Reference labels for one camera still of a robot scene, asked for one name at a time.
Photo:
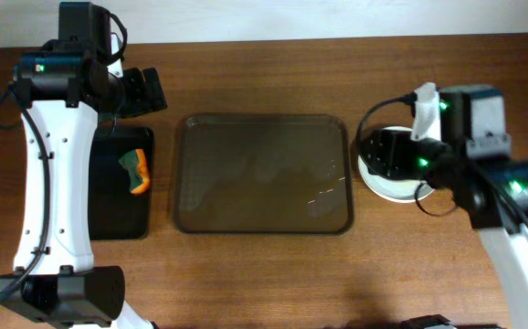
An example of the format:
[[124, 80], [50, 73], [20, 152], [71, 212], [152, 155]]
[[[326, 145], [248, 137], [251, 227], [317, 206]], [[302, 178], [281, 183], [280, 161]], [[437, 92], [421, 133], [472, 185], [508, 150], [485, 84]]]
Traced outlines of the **white plate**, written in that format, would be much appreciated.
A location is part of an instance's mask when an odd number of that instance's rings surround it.
[[[412, 133], [412, 129], [403, 126], [387, 126], [383, 129], [387, 131], [400, 131]], [[434, 137], [436, 140], [441, 140], [441, 133], [439, 128], [429, 128], [427, 137]], [[373, 191], [378, 196], [400, 204], [408, 204], [415, 202], [415, 191], [419, 184], [421, 183], [418, 180], [401, 180], [401, 181], [391, 181], [386, 180], [385, 178], [379, 175], [371, 175], [369, 173], [369, 168], [365, 164], [361, 155], [358, 155], [357, 159], [358, 172], [367, 185], [367, 187]], [[420, 188], [417, 194], [419, 201], [428, 197], [434, 192], [434, 189], [428, 185], [425, 185]]]

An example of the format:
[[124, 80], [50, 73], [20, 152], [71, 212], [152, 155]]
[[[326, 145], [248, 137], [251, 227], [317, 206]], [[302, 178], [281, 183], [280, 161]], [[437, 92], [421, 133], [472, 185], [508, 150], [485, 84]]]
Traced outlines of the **green orange sponge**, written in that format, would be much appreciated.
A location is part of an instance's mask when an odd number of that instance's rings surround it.
[[143, 149], [138, 148], [127, 152], [119, 159], [119, 164], [128, 174], [131, 194], [141, 195], [150, 188], [151, 175]]

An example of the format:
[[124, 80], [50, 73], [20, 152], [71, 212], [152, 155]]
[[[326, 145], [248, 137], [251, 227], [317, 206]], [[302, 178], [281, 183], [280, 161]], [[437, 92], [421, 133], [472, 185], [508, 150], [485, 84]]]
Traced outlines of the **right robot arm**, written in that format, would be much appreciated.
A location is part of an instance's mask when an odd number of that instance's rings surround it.
[[400, 203], [448, 190], [491, 259], [512, 325], [528, 328], [528, 160], [512, 159], [502, 92], [428, 82], [398, 100], [411, 110], [411, 127], [357, 128], [361, 177]]

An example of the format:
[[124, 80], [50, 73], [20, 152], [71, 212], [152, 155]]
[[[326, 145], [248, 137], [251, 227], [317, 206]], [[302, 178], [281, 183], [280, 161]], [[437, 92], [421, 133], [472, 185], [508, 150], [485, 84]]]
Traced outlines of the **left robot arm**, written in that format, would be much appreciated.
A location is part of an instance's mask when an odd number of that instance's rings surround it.
[[59, 6], [58, 37], [25, 53], [5, 91], [26, 135], [26, 201], [0, 305], [55, 328], [149, 328], [126, 302], [118, 266], [90, 245], [90, 152], [98, 125], [166, 108], [155, 69], [123, 69], [128, 34], [90, 2]]

